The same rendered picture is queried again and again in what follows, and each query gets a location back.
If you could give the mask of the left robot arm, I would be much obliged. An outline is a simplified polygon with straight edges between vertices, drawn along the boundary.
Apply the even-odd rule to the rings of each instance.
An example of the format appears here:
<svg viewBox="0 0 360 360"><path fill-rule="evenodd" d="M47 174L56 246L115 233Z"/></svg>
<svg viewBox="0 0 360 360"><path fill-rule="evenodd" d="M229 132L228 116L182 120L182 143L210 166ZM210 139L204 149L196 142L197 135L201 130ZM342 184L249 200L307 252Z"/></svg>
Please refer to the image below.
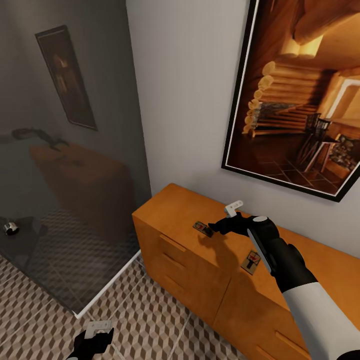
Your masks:
<svg viewBox="0 0 360 360"><path fill-rule="evenodd" d="M87 329L74 341L74 351L66 360L92 360L94 355L102 354L112 342L114 328L112 320L90 321ZM112 329L111 329L112 328ZM96 333L96 330L108 330L109 333Z"/></svg>

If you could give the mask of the mousetrap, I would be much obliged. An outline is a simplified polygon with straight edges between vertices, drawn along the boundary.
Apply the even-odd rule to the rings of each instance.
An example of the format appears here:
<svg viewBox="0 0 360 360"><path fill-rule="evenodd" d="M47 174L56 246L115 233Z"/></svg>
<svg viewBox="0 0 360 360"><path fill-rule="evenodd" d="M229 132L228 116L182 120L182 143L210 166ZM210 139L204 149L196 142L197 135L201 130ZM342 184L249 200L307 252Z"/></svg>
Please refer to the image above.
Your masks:
<svg viewBox="0 0 360 360"><path fill-rule="evenodd" d="M251 250L241 267L253 275L261 259L258 252Z"/></svg>
<svg viewBox="0 0 360 360"><path fill-rule="evenodd" d="M197 221L194 225L193 228L201 231L202 233L204 233L205 235L207 235L209 238L212 237L212 235L215 233L215 231L213 231L209 225L207 226L206 224Z"/></svg>

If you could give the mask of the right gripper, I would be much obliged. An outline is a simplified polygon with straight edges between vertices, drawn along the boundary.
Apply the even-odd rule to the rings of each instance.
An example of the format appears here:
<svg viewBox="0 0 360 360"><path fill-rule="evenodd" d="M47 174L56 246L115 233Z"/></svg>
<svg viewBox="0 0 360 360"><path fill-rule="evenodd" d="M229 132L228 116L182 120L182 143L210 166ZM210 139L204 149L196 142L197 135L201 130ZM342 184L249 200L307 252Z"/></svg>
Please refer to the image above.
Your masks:
<svg viewBox="0 0 360 360"><path fill-rule="evenodd" d="M215 232L220 232L222 235L226 235L229 232L238 234L237 222L243 218L240 211L236 211L236 216L230 218L223 218L217 223L209 223L208 226Z"/></svg>

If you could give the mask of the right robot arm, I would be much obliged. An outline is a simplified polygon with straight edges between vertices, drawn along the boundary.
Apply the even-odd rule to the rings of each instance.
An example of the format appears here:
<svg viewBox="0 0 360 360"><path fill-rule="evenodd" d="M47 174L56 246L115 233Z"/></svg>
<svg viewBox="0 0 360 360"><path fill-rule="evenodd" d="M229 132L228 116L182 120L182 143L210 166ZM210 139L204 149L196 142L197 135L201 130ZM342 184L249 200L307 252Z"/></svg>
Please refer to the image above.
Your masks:
<svg viewBox="0 0 360 360"><path fill-rule="evenodd" d="M226 217L208 226L226 235L250 237L291 311L312 360L360 360L360 331L306 267L300 251L280 237L267 216L243 217L241 201L224 208Z"/></svg>

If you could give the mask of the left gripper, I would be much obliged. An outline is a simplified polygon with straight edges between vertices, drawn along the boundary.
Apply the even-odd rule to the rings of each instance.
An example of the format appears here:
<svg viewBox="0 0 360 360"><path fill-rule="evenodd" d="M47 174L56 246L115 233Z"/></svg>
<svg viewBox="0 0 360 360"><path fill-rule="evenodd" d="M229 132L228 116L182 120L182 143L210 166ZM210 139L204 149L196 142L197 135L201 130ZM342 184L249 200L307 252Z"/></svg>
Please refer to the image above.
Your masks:
<svg viewBox="0 0 360 360"><path fill-rule="evenodd" d="M85 334L86 330L80 334ZM94 355L102 354L106 351L108 345L112 342L112 336L114 333L114 328L110 330L109 333L98 333L91 339L84 339L85 335L78 335L74 341L74 352L81 347L87 347L91 352L91 360Z"/></svg>

